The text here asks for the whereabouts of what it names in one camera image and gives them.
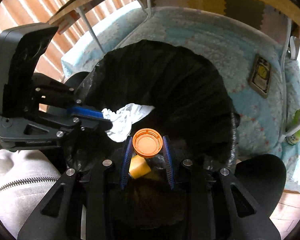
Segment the white tissue paper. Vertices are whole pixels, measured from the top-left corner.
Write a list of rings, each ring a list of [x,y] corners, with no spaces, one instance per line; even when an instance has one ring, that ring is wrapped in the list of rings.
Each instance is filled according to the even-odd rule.
[[[112,128],[106,131],[107,136],[114,142],[123,142],[130,135],[132,125],[145,118],[155,107],[129,103],[118,109],[116,112],[104,108],[103,117],[113,124]]]

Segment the orange plastic bottle cap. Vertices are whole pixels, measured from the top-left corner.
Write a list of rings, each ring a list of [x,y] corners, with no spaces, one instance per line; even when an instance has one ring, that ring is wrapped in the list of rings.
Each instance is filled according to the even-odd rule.
[[[143,128],[133,135],[132,143],[137,155],[143,158],[153,158],[161,151],[163,139],[156,130]]]

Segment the black trash bag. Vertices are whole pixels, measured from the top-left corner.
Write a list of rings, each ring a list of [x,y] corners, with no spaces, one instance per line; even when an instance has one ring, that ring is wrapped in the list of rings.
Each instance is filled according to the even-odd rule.
[[[180,159],[200,169],[232,168],[236,151],[237,115],[216,67],[184,47],[142,40],[109,52],[77,90],[84,103],[96,109],[118,110],[135,103],[153,106],[140,129],[167,136]],[[121,151],[100,128],[79,131],[71,139],[73,162],[93,167]],[[108,239],[186,239],[185,205],[171,190],[163,150],[145,158],[151,172],[133,179],[124,189],[111,186],[106,195]]]

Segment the yellow cap in bag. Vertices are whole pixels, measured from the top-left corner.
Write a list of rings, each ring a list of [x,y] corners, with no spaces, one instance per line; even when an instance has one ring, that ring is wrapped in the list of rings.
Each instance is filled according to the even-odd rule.
[[[131,159],[129,174],[133,179],[138,179],[151,172],[151,168],[147,164],[145,158],[136,155]]]

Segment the grey zippered jacket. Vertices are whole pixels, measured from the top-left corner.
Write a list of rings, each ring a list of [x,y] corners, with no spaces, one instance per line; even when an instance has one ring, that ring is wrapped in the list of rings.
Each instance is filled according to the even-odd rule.
[[[13,237],[60,176],[39,150],[0,146],[0,220]]]

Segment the green plastic bottle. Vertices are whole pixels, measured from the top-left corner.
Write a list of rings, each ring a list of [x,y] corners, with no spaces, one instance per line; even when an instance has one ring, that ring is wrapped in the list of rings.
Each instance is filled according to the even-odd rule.
[[[286,132],[285,140],[290,145],[296,145],[300,142],[300,109],[298,109],[290,123],[290,127]]]

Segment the small framed card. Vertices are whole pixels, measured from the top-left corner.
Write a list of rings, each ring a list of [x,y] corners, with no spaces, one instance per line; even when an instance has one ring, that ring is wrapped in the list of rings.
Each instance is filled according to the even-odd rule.
[[[260,54],[256,54],[248,79],[248,85],[262,98],[269,94],[271,80],[271,64]]]

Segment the light blue bed sheet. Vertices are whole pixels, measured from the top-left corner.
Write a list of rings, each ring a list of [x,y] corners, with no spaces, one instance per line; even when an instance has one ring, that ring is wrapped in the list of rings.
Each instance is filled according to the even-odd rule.
[[[147,17],[137,2],[132,2],[94,25],[98,43],[85,33],[61,59],[66,77],[91,71],[102,53],[118,44],[126,46],[142,39],[183,46],[210,60],[223,77],[235,109],[241,115],[239,153],[271,153],[287,167],[286,187],[300,191],[300,142],[295,146],[278,144],[282,100],[287,113],[300,109],[300,56],[286,58],[280,66],[282,46],[259,31],[206,12],[160,8]],[[272,65],[269,96],[261,97],[249,85],[248,77],[256,54]]]

